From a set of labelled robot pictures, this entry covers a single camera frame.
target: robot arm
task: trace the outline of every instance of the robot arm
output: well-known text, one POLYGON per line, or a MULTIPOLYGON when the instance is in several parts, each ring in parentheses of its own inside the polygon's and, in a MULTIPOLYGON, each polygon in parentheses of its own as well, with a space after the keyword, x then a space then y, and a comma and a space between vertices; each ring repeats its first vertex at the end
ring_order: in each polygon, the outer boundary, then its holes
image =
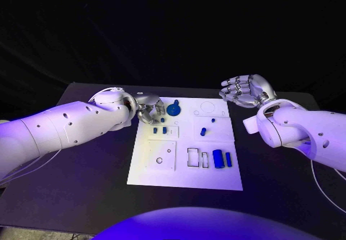
POLYGON ((155 124, 153 108, 158 115, 165 114, 159 96, 132 96, 122 88, 113 87, 100 91, 88 103, 77 101, 60 105, 0 124, 0 179, 29 160, 129 127, 136 112, 145 123, 155 124))
POLYGON ((296 102, 277 99, 271 85, 260 75, 231 78, 221 85, 228 83, 233 85, 220 92, 222 98, 246 108, 260 107, 257 115, 243 121, 248 133, 260 132, 273 148, 295 148, 309 159, 346 172, 346 115, 309 111, 296 102), (250 79, 246 83, 250 87, 234 86, 235 79, 250 79))

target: white cutout piece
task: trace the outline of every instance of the white cutout piece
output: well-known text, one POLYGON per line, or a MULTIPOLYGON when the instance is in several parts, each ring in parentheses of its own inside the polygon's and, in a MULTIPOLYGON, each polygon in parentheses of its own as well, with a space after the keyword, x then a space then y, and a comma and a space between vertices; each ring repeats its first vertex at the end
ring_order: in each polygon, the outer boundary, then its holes
POLYGON ((209 168, 209 164, 208 164, 208 153, 202 152, 202 167, 204 169, 209 168))
POLYGON ((176 165, 176 142, 175 141, 147 141, 147 161, 146 170, 175 171, 176 165))
POLYGON ((212 113, 215 111, 215 105, 209 101, 205 101, 201 104, 201 109, 205 113, 212 113))
POLYGON ((230 117, 194 117, 194 139, 199 142, 233 143, 235 141, 234 129, 230 117), (205 135, 201 135, 202 128, 207 128, 205 135))
POLYGON ((152 125, 152 131, 150 134, 147 135, 149 139, 178 139, 179 138, 179 126, 159 126, 159 125, 152 125))
POLYGON ((197 148, 188 148, 188 167, 199 167, 199 150, 197 148))
POLYGON ((165 123, 150 125, 139 122, 127 184, 243 191, 228 103, 215 98, 160 97, 160 99, 165 108, 178 100, 182 111, 178 116, 168 114, 156 116, 153 109, 150 115, 155 119, 165 117, 165 123), (202 110, 201 106, 205 102, 214 104, 214 112, 202 110), (201 136, 202 128, 207 128, 205 136, 201 136), (171 145, 166 146, 168 142, 175 143, 173 148, 169 147, 171 145), (189 148, 198 151, 192 150, 192 155, 199 167, 188 166, 189 148), (225 154, 231 153, 233 167, 215 168, 214 150, 217 149, 222 150, 224 159, 227 159, 225 154))

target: blue object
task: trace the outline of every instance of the blue object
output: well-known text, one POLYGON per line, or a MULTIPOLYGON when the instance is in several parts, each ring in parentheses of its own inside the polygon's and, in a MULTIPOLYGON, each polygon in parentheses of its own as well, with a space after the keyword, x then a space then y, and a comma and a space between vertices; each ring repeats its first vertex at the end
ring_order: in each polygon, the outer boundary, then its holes
POLYGON ((230 152, 225 153, 225 160, 227 160, 227 166, 231 168, 233 167, 233 162, 231 162, 231 154, 230 154, 230 152))
POLYGON ((208 131, 208 129, 204 127, 204 128, 202 128, 202 131, 201 131, 201 136, 205 136, 205 135, 207 135, 207 131, 208 131))
POLYGON ((214 150, 212 151, 212 156, 214 156, 214 164, 215 164, 215 168, 217 169, 222 169, 225 167, 225 163, 224 163, 224 157, 222 157, 222 151, 214 150))
POLYGON ((175 103, 168 106, 168 114, 171 116, 178 116, 181 113, 179 101, 175 100, 175 103))

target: black table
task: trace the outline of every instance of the black table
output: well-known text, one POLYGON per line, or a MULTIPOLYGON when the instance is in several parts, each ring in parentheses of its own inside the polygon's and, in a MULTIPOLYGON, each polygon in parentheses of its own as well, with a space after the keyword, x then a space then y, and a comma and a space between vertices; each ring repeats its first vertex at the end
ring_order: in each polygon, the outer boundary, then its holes
MULTIPOLYGON (((73 83, 58 104, 87 102, 109 87, 114 86, 73 83)), ((217 89, 117 87, 129 93, 152 92, 163 97, 220 98, 217 89)), ((309 110, 319 109, 308 93, 279 92, 277 95, 309 110)), ((243 120, 257 114, 257 108, 228 103, 228 109, 244 191, 127 185, 139 127, 135 117, 130 127, 64 149, 44 168, 13 180, 0 197, 0 225, 97 234, 142 213, 194 206, 254 214, 325 239, 345 238, 346 215, 318 188, 310 160, 295 149, 271 148, 259 133, 248 134, 243 120)), ((322 187, 329 181, 341 180, 335 170, 319 163, 316 172, 322 187)), ((341 188, 333 190, 333 197, 342 198, 341 188)))

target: black curtain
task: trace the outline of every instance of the black curtain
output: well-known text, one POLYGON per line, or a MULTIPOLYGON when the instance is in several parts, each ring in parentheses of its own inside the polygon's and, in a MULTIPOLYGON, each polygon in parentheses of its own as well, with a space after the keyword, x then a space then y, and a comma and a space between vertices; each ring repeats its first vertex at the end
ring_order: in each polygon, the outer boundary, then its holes
POLYGON ((344 32, 333 1, 2 2, 0 119, 54 107, 73 82, 220 89, 247 74, 346 113, 344 32))

